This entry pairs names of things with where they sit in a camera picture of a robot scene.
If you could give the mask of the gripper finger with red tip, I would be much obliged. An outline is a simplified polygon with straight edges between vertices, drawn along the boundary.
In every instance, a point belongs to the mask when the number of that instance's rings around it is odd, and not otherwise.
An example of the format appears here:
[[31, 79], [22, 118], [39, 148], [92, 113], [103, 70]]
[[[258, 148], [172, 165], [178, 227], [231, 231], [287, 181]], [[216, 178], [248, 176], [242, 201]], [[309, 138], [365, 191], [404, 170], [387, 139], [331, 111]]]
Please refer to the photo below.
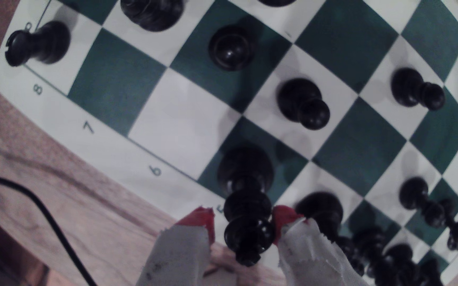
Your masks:
[[157, 237], [136, 285], [200, 285], [215, 242], [215, 214], [198, 207]]
[[289, 206], [276, 205], [272, 223], [278, 264], [287, 285], [368, 285], [313, 218], [306, 218]]

